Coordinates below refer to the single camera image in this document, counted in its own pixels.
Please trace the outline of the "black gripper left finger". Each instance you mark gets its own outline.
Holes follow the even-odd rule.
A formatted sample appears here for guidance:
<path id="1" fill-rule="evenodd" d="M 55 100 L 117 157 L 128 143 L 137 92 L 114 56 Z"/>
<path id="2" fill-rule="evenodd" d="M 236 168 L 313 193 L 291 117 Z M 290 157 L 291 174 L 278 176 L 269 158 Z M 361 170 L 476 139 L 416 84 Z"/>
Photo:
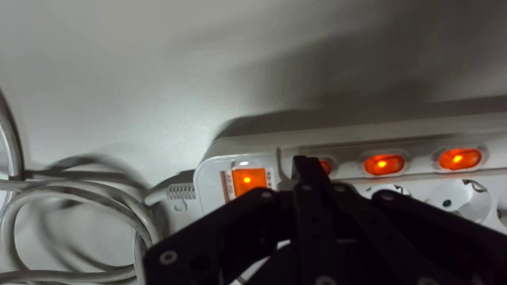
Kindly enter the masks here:
<path id="1" fill-rule="evenodd" d="M 288 192 L 255 189 L 152 246 L 145 285 L 228 285 L 294 228 Z"/>

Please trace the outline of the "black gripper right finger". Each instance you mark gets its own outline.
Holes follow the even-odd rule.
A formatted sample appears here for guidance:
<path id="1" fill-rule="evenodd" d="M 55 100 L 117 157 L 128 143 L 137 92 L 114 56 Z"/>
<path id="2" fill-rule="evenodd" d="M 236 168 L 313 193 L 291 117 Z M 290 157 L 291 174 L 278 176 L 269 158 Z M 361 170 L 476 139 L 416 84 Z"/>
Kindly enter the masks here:
<path id="1" fill-rule="evenodd" d="M 507 285 L 503 234 L 389 190 L 364 200 L 312 157 L 293 177 L 302 285 Z"/>

